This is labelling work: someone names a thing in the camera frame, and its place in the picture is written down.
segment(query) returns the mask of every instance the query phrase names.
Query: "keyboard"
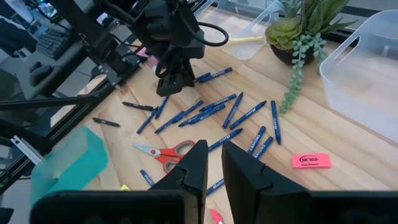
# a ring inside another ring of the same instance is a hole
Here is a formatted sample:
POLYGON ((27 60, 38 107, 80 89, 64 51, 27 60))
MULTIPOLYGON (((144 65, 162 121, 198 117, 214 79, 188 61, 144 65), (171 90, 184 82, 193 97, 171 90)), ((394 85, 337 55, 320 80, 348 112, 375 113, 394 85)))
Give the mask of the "keyboard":
POLYGON ((45 34, 39 37, 36 50, 54 60, 58 60, 75 41, 76 38, 71 34, 48 29, 45 34))

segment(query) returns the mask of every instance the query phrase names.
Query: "clear plastic bin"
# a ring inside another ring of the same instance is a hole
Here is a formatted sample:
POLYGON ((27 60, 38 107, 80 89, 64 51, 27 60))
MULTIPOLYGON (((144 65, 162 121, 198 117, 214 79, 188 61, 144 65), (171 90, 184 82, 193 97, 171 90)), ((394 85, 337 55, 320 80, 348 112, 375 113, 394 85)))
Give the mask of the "clear plastic bin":
MULTIPOLYGON (((222 51, 239 60, 247 60, 265 45, 265 31, 278 18, 278 9, 274 0, 247 0, 246 3, 209 0, 195 12, 195 16, 198 21, 226 30, 230 41, 221 47, 222 51), (217 7, 212 7, 213 3, 217 3, 217 7)), ((207 41, 220 42, 224 39, 220 32, 212 28, 201 29, 205 31, 207 41)))
POLYGON ((51 192, 83 189, 107 163, 103 140, 82 126, 34 167, 30 204, 51 192))
POLYGON ((320 72, 331 108, 398 142, 398 10, 370 17, 320 72))

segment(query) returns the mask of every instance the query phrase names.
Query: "pink eraser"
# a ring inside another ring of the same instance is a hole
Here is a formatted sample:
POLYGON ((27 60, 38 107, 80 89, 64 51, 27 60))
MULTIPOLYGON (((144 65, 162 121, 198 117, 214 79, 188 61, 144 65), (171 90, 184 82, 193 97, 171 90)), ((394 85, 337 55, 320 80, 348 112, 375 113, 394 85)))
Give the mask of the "pink eraser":
POLYGON ((147 48, 146 48, 146 47, 143 47, 140 51, 137 52, 137 55, 138 55, 138 56, 141 56, 141 57, 149 57, 149 55, 147 55, 147 54, 145 53, 146 50, 147 50, 147 48))
POLYGON ((326 153, 301 154, 292 156, 293 168, 329 168, 329 155, 326 153))

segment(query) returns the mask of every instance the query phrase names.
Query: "scissor blade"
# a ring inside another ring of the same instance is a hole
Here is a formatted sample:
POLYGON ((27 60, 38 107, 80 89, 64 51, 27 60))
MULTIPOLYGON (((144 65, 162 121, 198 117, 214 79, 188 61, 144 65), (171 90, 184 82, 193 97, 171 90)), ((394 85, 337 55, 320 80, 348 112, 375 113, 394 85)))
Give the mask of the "scissor blade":
POLYGON ((156 156, 157 154, 157 150, 154 149, 153 147, 141 144, 141 143, 134 143, 133 146, 139 150, 141 150, 142 152, 145 152, 151 156, 156 156))

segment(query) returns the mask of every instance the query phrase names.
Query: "pink marker cap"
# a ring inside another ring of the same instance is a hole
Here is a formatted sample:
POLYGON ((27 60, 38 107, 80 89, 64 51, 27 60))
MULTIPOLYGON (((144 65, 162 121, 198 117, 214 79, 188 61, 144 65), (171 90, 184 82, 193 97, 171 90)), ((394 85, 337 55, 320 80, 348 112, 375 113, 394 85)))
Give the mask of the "pink marker cap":
POLYGON ((223 218, 216 210, 210 209, 210 213, 216 224, 223 224, 223 218))

